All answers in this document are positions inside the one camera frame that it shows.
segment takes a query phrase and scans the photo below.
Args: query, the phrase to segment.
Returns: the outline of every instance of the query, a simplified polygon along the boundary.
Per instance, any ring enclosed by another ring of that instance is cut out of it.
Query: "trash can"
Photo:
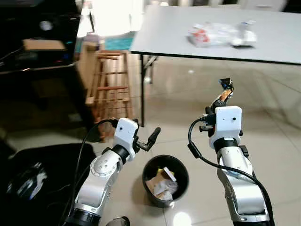
[[[146,185],[146,181],[156,176],[158,169],[167,167],[174,172],[174,177],[177,179],[178,189],[173,194],[173,200],[164,201],[158,199],[152,194]],[[187,190],[189,184],[188,172],[183,163],[177,158],[170,155],[158,155],[147,162],[142,173],[143,186],[146,190],[149,200],[158,207],[169,207],[171,203],[179,200]]]

